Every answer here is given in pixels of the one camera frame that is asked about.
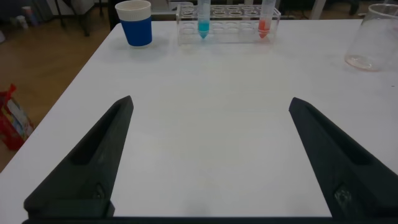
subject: blue paper cup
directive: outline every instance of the blue paper cup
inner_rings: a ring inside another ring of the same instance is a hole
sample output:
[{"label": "blue paper cup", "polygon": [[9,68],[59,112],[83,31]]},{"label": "blue paper cup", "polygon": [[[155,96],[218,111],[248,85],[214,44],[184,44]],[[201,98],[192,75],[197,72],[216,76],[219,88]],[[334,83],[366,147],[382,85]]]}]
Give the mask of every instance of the blue paper cup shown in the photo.
[{"label": "blue paper cup", "polygon": [[152,42],[150,2],[124,1],[115,5],[127,42],[133,47],[145,47]]}]

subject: test tube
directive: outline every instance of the test tube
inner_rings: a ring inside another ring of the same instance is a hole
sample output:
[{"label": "test tube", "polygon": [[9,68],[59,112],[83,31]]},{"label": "test tube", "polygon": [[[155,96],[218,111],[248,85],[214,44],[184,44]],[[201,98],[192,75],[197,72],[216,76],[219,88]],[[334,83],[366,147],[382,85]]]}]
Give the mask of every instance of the test tube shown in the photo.
[{"label": "test tube", "polygon": [[271,28],[272,16],[274,15],[276,0],[262,0],[261,15],[259,21],[259,35],[263,39]]},{"label": "test tube", "polygon": [[198,0],[198,32],[204,39],[210,29],[210,0]]}]

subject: clear beaker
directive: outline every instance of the clear beaker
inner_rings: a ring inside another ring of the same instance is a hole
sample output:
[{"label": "clear beaker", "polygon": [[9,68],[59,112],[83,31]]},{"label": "clear beaker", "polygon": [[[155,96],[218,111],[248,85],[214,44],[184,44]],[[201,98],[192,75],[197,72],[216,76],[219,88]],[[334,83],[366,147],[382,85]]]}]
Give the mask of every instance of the clear beaker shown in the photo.
[{"label": "clear beaker", "polygon": [[398,49],[398,5],[373,4],[349,46],[345,61],[359,69],[379,71]]}]

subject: bag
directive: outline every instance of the bag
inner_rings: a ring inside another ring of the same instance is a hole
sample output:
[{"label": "bag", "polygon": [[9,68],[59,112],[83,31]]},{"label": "bag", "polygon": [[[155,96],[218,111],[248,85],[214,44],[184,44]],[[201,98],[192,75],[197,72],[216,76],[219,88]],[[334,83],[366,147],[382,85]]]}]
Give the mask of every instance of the bag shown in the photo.
[{"label": "bag", "polygon": [[18,150],[32,134],[34,126],[25,111],[11,98],[16,87],[0,92],[0,139],[9,150]]}]

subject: floor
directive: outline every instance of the floor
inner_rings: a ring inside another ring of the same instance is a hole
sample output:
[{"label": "floor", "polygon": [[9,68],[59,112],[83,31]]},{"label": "floor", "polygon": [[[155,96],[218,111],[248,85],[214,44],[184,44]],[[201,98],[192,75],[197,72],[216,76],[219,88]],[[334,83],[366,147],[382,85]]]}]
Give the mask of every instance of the floor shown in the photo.
[{"label": "floor", "polygon": [[[366,12],[369,2],[362,2],[358,12]],[[324,11],[321,19],[361,19],[349,16],[349,5],[338,3]],[[297,19],[302,12],[289,12]],[[307,17],[310,11],[303,12]],[[17,91],[13,97],[24,108],[34,126],[38,126],[47,112],[68,87],[80,69],[109,34],[107,11],[99,16],[98,8],[90,12],[90,37],[84,37],[75,19],[66,19],[62,29],[54,19],[29,30],[1,27],[7,40],[0,44],[0,91],[11,83]],[[0,172],[14,157],[0,141]]]}]

